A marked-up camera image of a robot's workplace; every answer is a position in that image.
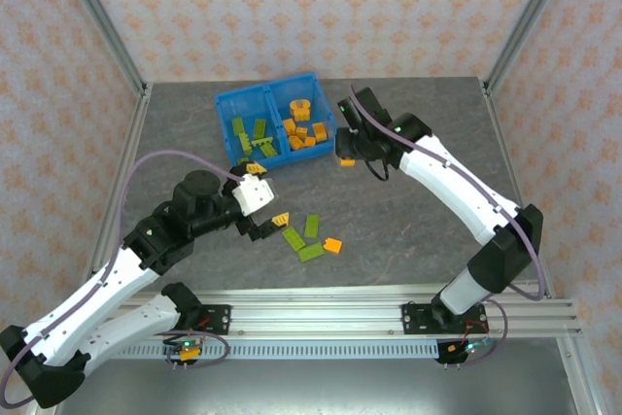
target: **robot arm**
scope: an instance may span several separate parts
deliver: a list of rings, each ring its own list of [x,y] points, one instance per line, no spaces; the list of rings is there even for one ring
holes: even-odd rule
[[[190,172],[172,199],[140,221],[117,256],[67,300],[25,329],[9,326],[0,332],[0,346],[41,407],[69,397],[129,343],[196,324],[200,302],[182,284],[166,286],[150,303],[104,323],[130,296],[188,257],[196,237],[232,224],[253,241],[279,230],[271,221],[256,225],[252,218],[275,197],[261,178],[265,169],[246,162],[231,172],[241,182],[227,181],[220,193],[215,174]]]
[[[349,127],[337,130],[336,154],[363,160],[370,170],[372,161],[381,161],[386,178],[372,171],[380,180],[388,180],[389,165],[414,178],[449,207],[482,245],[466,269],[432,300],[430,315],[424,318],[436,321],[446,332],[460,329],[465,313],[485,297],[502,292],[530,263],[527,246],[513,225],[525,231],[537,250],[542,214],[533,205],[519,209],[487,187],[417,117],[404,114],[392,120],[369,88],[357,92],[354,98],[356,104],[352,97],[339,103]],[[403,141],[379,131],[369,118]]]

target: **blue basket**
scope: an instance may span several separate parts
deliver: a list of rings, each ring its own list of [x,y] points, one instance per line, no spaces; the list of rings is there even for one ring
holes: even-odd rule
[[[308,99],[311,102],[311,120],[297,121],[296,126],[308,128],[309,136],[312,136],[312,124],[321,122],[327,131],[327,141],[298,151],[290,149],[283,120],[292,118],[290,103],[296,99]],[[334,149],[336,123],[315,73],[217,94],[216,109],[231,165],[237,165],[238,159],[245,157],[239,138],[233,134],[231,121],[236,117],[242,118],[244,129],[251,139],[255,120],[266,120],[265,136],[274,138],[272,146],[278,155],[265,157],[259,148],[253,148],[253,153],[249,156],[250,160],[260,162],[266,168],[325,155]]]

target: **metal bar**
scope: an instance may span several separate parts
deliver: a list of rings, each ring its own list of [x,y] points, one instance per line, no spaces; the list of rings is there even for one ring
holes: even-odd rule
[[[602,385],[597,383],[594,359],[585,339],[557,339],[562,363],[568,376],[570,391],[578,415],[607,415],[617,413],[607,404]]]
[[[143,123],[145,122],[145,116],[147,115],[152,87],[153,85],[148,84],[145,91],[139,96],[131,124],[125,135],[123,151],[117,165],[117,175],[110,196],[108,197],[108,204],[99,229],[99,235],[95,242],[92,255],[90,256],[91,264],[88,271],[89,276],[105,264],[115,250],[117,231],[119,229],[119,226],[116,224],[117,202],[121,196],[121,188],[125,181],[125,177],[136,157],[136,150],[138,149],[140,133],[143,128]]]
[[[140,92],[144,88],[143,79],[140,76],[140,72],[132,60],[131,55],[127,51],[119,32],[115,28],[112,20],[108,16],[106,9],[101,0],[83,0],[86,8],[90,12],[95,21],[95,24],[99,27],[99,30],[103,34],[106,42],[110,46],[110,49],[115,56],[115,59],[119,63],[124,75],[130,84]]]
[[[404,334],[400,306],[430,302],[442,284],[198,292],[203,303],[232,306],[229,335],[245,340],[437,339],[447,334]],[[537,285],[524,285],[534,292]],[[118,311],[141,306],[154,296],[139,293]],[[526,300],[515,292],[497,295],[509,321],[509,337],[579,336],[581,327],[571,300]],[[501,312],[487,306],[493,337],[502,333]]]
[[[546,4],[546,1],[547,0],[529,0],[527,3],[527,7],[514,26],[507,43],[505,43],[501,51],[501,55],[497,59],[488,80],[485,82],[486,89],[489,93],[494,93],[498,88],[512,61],[518,55],[525,39],[529,36],[532,27],[536,24],[538,15]]]

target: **aluminum frame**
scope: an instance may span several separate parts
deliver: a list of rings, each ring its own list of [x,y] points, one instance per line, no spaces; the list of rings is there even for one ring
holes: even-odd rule
[[[540,12],[548,0],[529,0],[525,10],[519,17],[512,30],[497,62],[493,66],[489,77],[485,80],[487,92],[494,93],[501,84],[505,73],[518,55],[521,46],[529,36],[532,27],[536,24]]]
[[[531,293],[537,284],[522,283]],[[310,289],[198,292],[203,303],[232,306],[229,335],[251,340],[311,339],[439,339],[461,334],[404,334],[400,306],[409,301],[430,303],[444,284]],[[114,316],[149,301],[140,292]],[[505,309],[508,338],[577,337],[582,334],[572,300],[525,299],[514,291],[496,296]],[[503,330],[501,312],[487,305],[491,336]]]
[[[141,92],[145,87],[145,82],[140,75],[136,63],[127,51],[117,28],[108,16],[104,4],[101,0],[83,0],[83,2],[108,43],[108,46],[110,46],[111,52],[119,63],[125,77],[136,92]]]

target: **patterned wallpaper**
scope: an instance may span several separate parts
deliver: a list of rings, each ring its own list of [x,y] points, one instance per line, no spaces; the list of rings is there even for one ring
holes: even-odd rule
[[[527,0],[103,0],[143,78],[485,78]]]
[[[622,0],[551,0],[496,95],[556,293],[578,300],[622,403]]]
[[[0,0],[0,329],[84,279],[134,102],[80,0]]]

